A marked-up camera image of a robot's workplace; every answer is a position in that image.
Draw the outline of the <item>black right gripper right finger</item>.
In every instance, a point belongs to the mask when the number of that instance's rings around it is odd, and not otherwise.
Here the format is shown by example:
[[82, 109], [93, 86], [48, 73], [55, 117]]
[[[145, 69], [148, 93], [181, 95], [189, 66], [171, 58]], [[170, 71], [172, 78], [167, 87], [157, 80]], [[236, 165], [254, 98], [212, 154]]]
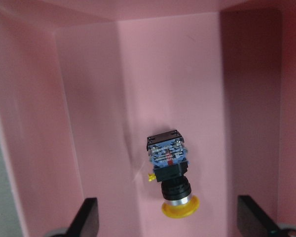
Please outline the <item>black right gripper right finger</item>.
[[281, 237], [278, 225], [249, 195], [237, 198], [237, 228], [243, 237]]

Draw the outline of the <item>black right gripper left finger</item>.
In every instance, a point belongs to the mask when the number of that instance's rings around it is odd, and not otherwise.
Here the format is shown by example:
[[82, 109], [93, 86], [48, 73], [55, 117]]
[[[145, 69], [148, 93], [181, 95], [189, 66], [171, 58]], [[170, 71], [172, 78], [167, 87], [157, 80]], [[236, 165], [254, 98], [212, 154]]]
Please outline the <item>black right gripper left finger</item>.
[[96, 197], [86, 198], [67, 230], [68, 237], [96, 237], [99, 232], [99, 211]]

